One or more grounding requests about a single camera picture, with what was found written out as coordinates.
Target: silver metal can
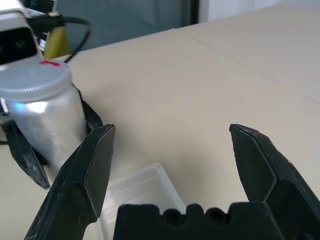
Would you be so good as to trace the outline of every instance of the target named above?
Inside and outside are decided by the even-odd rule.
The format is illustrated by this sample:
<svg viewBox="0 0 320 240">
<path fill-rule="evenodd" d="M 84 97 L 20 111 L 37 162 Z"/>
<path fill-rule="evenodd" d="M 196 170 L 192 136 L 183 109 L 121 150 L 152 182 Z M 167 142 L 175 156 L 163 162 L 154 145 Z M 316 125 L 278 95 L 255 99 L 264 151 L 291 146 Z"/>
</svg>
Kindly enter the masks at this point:
<svg viewBox="0 0 320 240">
<path fill-rule="evenodd" d="M 30 145 L 46 160 L 50 181 L 87 135 L 69 66 L 36 60 L 1 73 L 0 96 Z"/>
</svg>

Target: clear plastic container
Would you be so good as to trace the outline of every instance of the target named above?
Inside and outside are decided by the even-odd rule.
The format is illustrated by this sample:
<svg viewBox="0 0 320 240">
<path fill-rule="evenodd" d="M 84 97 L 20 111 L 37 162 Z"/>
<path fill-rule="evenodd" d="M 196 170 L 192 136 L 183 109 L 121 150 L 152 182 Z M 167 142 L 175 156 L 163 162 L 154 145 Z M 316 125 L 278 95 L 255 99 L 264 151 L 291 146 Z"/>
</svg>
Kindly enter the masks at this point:
<svg viewBox="0 0 320 240">
<path fill-rule="evenodd" d="M 97 240 L 113 239 L 118 207 L 122 204 L 154 204 L 161 214 L 167 209 L 186 213 L 186 205 L 159 163 L 109 182 L 96 223 Z"/>
</svg>

